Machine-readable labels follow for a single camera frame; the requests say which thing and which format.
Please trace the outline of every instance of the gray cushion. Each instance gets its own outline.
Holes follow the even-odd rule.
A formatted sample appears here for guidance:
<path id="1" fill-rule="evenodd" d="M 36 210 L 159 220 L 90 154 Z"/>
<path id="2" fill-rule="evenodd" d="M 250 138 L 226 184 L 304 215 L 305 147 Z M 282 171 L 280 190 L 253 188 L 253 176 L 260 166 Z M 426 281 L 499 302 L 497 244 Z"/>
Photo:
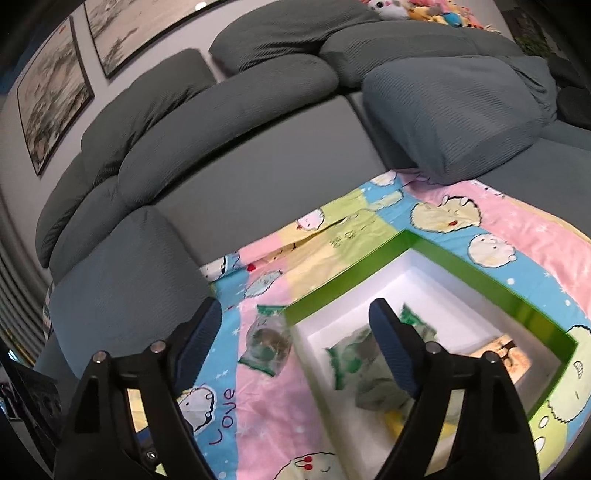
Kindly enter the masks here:
<path id="1" fill-rule="evenodd" d="M 418 21 L 356 25 L 333 34 L 320 49 L 320 57 L 335 69 L 341 85 L 358 88 L 365 75 L 391 60 L 477 55 L 463 30 L 467 29 Z"/>
<path id="2" fill-rule="evenodd" d="M 88 195 L 92 186 L 86 180 L 82 154 L 78 154 L 66 168 L 56 187 L 50 193 L 37 220 L 35 249 L 43 268 L 49 266 L 49 259 L 57 239 L 78 205 Z"/>
<path id="3" fill-rule="evenodd" d="M 552 213 L 591 236 L 591 153 L 539 139 L 478 178 L 492 188 Z"/>
<path id="4" fill-rule="evenodd" d="M 205 156 L 240 135 L 331 94 L 338 80 L 311 55 L 287 55 L 257 65 L 197 95 L 162 119 L 127 155 L 119 191 L 145 205 Z"/>
<path id="5" fill-rule="evenodd" d="M 525 83 L 544 112 L 548 123 L 556 120 L 556 82 L 550 74 L 548 62 L 542 57 L 497 57 L 509 65 Z"/>
<path id="6" fill-rule="evenodd" d="M 161 118 L 216 81 L 199 50 L 183 50 L 142 74 L 82 135 L 88 181 L 117 175 L 133 145 Z"/>
<path id="7" fill-rule="evenodd" d="M 386 167 L 389 170 L 416 168 L 417 164 L 365 109 L 363 92 L 352 93 L 348 98 Z"/>
<path id="8" fill-rule="evenodd" d="M 117 191 L 117 177 L 95 187 L 82 201 L 53 249 L 49 268 L 54 283 L 102 242 L 131 212 Z"/>
<path id="9" fill-rule="evenodd" d="M 334 32 L 379 20 L 359 0 L 278 0 L 232 22 L 209 51 L 226 73 L 236 74 L 288 53 L 317 54 Z"/>
<path id="10" fill-rule="evenodd" d="M 48 338 L 33 370 L 56 380 L 57 392 L 60 394 L 61 413 L 65 416 L 72 403 L 79 380 L 68 366 L 55 333 Z"/>
<path id="11" fill-rule="evenodd" d="M 560 120 L 544 127 L 540 137 L 591 152 L 591 132 Z"/>
<path id="12" fill-rule="evenodd" d="M 481 30 L 480 28 L 461 28 L 461 31 L 468 40 L 474 42 L 478 55 L 488 57 L 500 55 L 519 57 L 524 55 L 517 43 L 498 33 Z"/>
<path id="13" fill-rule="evenodd" d="M 80 378 L 96 351 L 139 353 L 190 320 L 208 295 L 168 222 L 145 207 L 56 285 L 49 310 L 64 357 Z"/>
<path id="14" fill-rule="evenodd" d="M 541 110 L 517 74 L 489 57 L 405 59 L 371 71 L 366 108 L 432 180 L 495 168 L 538 138 Z"/>
<path id="15" fill-rule="evenodd" d="M 206 264 L 385 170 L 355 112 L 338 96 L 241 143 L 176 187 L 157 208 L 193 258 Z"/>

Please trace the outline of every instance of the white foam insert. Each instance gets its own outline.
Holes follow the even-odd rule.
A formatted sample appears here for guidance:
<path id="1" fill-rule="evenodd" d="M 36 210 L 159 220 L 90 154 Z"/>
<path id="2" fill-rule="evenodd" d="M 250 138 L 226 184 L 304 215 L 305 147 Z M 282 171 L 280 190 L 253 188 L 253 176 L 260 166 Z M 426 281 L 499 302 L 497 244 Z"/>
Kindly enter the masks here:
<path id="1" fill-rule="evenodd" d="M 351 480 L 371 480 L 394 446 L 383 417 L 355 406 L 353 390 L 334 390 L 326 348 L 368 324 L 369 304 L 383 297 L 394 312 L 406 303 L 437 329 L 452 353 L 469 354 L 504 333 L 528 355 L 532 367 L 517 390 L 526 411 L 548 386 L 560 361 L 526 328 L 481 294 L 415 250 L 408 250 L 337 300 L 293 328 L 294 342 L 343 466 Z M 440 442 L 430 471 L 445 465 L 453 438 Z"/>

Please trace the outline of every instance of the screw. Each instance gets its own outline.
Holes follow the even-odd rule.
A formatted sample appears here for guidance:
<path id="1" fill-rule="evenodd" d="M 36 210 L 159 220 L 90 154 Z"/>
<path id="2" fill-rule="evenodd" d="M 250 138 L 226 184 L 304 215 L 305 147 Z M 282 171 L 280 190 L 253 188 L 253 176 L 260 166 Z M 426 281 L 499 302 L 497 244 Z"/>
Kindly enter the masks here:
<path id="1" fill-rule="evenodd" d="M 96 364 L 101 364 L 102 362 L 104 362 L 105 360 L 107 360 L 107 353 L 104 352 L 103 350 L 101 350 L 100 352 L 96 352 L 93 356 L 92 356 L 92 361 Z"/>
<path id="2" fill-rule="evenodd" d="M 158 340 L 154 342 L 152 345 L 150 345 L 150 350 L 152 351 L 152 353 L 164 352 L 164 350 L 166 350 L 166 343 L 162 340 Z"/>
<path id="3" fill-rule="evenodd" d="M 435 355 L 441 352 L 441 345 L 439 345 L 437 342 L 427 342 L 425 343 L 425 350 Z"/>
<path id="4" fill-rule="evenodd" d="M 484 358 L 492 364 L 495 364 L 499 361 L 499 356 L 495 352 L 491 352 L 490 350 L 484 352 Z"/>

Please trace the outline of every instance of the colorful blanket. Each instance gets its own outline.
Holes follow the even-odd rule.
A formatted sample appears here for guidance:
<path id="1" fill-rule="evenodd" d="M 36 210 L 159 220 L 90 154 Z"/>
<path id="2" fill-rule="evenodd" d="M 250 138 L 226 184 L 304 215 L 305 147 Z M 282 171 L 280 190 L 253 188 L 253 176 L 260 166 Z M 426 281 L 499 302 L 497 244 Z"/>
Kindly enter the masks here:
<path id="1" fill-rule="evenodd" d="M 577 340 L 562 380 L 530 422 L 541 470 L 575 439 L 591 408 L 589 239 L 477 181 L 443 187 L 391 171 L 203 267 L 224 310 L 222 328 L 180 405 L 218 478 L 316 480 L 328 467 L 331 479 L 344 476 L 297 356 L 275 378 L 237 360 L 257 304 L 302 298 L 403 229 L 471 262 Z M 205 413 L 191 416 L 197 410 Z"/>

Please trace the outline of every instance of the framed painting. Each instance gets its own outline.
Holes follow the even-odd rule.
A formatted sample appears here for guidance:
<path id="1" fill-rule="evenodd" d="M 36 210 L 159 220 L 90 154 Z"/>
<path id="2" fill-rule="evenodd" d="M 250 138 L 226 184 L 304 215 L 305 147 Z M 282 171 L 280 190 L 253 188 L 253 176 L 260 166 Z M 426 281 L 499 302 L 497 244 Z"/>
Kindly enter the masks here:
<path id="1" fill-rule="evenodd" d="M 68 17 L 41 47 L 17 87 L 22 131 L 38 176 L 93 97 Z"/>
<path id="2" fill-rule="evenodd" d="M 183 21 L 227 0 L 86 0 L 86 17 L 107 78 Z"/>

